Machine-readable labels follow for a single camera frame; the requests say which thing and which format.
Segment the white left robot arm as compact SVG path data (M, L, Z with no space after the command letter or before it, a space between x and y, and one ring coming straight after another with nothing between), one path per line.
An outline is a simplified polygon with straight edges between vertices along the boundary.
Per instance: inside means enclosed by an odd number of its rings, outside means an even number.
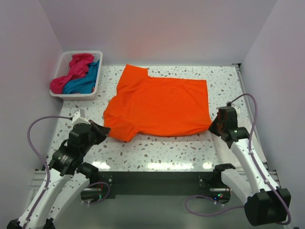
M109 133L110 128L92 120L75 124L68 139L45 166L46 177L32 202L18 219L8 223L7 228L53 229L56 219L85 188L106 187L110 191L111 186L99 178L98 168L83 160Z

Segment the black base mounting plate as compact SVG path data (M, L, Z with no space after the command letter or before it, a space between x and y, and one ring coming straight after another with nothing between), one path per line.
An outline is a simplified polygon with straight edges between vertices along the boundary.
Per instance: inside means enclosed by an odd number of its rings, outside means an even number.
M212 172L99 172L99 181L110 186L107 198L118 195L192 196L214 200L230 198L226 185L212 181Z

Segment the blue t shirt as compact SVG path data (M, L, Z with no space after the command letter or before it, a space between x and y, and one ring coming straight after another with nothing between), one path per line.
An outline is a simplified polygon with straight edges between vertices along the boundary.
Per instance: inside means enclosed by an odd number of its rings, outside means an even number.
M91 94L94 91L100 61L88 64L89 70L83 78L71 80L63 88L63 94Z

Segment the pink t shirt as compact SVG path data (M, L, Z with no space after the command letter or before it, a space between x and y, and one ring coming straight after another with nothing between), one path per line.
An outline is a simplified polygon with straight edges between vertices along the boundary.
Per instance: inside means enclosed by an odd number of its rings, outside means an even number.
M78 53L72 55L69 62L67 75L55 78L50 83L50 89L54 94L63 94L63 89L71 80L80 79L86 76L89 71L89 64L94 60L94 56L89 53Z

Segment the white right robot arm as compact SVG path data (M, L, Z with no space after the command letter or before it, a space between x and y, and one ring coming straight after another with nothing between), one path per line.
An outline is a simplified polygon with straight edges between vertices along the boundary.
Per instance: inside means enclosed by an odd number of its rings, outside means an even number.
M241 176L230 163L217 165L213 184L217 187L226 185L239 197L251 225L287 222L290 192L280 188L260 161L249 132L238 126L236 110L231 106L220 107L209 131L226 143L245 173Z

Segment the orange t shirt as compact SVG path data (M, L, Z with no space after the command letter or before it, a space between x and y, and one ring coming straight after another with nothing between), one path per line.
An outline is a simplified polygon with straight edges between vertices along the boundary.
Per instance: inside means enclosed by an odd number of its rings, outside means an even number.
M151 77L146 68L128 64L103 118L110 137L122 141L137 134L176 137L206 131L212 123L207 82Z

